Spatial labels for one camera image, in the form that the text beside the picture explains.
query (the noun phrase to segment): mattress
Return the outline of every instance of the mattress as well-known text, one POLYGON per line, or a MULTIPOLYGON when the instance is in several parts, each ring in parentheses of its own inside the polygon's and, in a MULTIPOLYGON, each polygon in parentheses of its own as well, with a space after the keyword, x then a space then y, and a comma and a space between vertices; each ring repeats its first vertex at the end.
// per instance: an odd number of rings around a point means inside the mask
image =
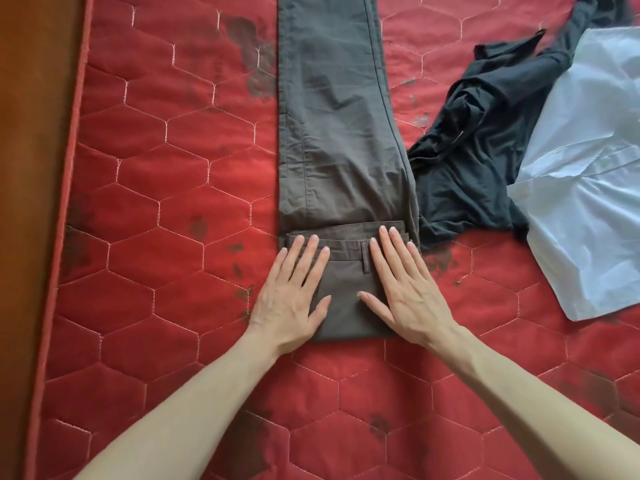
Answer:
MULTIPOLYGON (((407 145, 474 44, 553 32, 573 3, 378 1, 407 145)), ((246 328, 276 253, 275 44, 276 0, 88 0, 28 480, 73 478, 246 328)), ((462 325, 640 442, 640 308, 570 322, 506 233, 425 259, 462 325)), ((281 357, 219 451, 203 478, 538 478, 489 409, 400 339, 281 357)))

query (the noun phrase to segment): hand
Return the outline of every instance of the hand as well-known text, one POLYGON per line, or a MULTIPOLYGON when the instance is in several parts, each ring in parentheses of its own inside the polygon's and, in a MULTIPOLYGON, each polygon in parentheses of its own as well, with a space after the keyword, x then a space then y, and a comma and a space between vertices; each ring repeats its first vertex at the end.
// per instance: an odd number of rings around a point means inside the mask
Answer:
POLYGON ((329 261, 330 251, 327 247, 320 251, 316 264, 308 273, 318 236, 309 238, 307 249, 296 266, 304 242, 305 238, 299 235, 289 252, 286 248, 280 250, 249 319, 247 333, 259 334, 277 355, 292 352, 310 339, 324 320, 331 302, 331 295, 325 296, 309 315, 311 299, 329 261))
POLYGON ((414 243, 405 245, 394 227, 389 232, 380 227, 380 242, 384 256, 375 238, 369 248, 389 306, 370 293, 358 297, 402 338, 433 349, 442 334, 457 327, 449 306, 414 243))

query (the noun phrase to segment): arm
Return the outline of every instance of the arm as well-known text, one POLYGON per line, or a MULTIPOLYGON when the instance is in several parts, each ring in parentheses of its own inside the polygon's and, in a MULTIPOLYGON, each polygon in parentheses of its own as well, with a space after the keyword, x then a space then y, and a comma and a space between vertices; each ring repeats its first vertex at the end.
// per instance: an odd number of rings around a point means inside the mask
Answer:
POLYGON ((413 243, 380 229, 371 254, 389 306, 359 293, 398 334, 438 355, 500 419, 547 480, 632 480, 640 446, 484 345, 452 318, 413 243))
POLYGON ((329 259, 310 238, 298 236, 290 252, 283 249, 269 272, 244 336, 217 361, 173 393, 156 409, 96 456, 76 480, 197 480, 222 435, 247 396, 277 357, 291 352, 314 334, 326 316, 331 297, 320 300, 309 316, 311 298, 329 259))

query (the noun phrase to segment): pants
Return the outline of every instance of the pants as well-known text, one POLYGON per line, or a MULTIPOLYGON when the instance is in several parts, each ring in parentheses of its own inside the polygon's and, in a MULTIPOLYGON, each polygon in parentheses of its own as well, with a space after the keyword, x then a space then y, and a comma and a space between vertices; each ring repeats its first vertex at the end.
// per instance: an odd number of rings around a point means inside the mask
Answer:
POLYGON ((280 239, 317 234, 332 295, 316 340, 389 335, 356 297, 384 300, 369 239, 418 243, 415 182, 391 110, 376 0, 278 0, 280 239))

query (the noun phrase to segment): quilted fabric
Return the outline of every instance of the quilted fabric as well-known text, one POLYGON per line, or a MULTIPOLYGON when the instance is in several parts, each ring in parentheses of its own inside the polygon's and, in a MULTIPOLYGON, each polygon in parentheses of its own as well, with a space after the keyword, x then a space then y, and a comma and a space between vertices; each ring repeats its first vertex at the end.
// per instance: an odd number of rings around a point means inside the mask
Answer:
MULTIPOLYGON (((276 252, 275 0, 90 2, 29 480, 72 478, 228 350, 276 252)), ((558 27, 572 3, 379 0, 405 143, 428 128, 475 43, 558 27)), ((640 308, 569 322, 509 235, 462 235, 426 260, 460 323, 640 442, 640 308)), ((388 339, 283 356, 204 478, 537 475, 443 363, 388 339)))

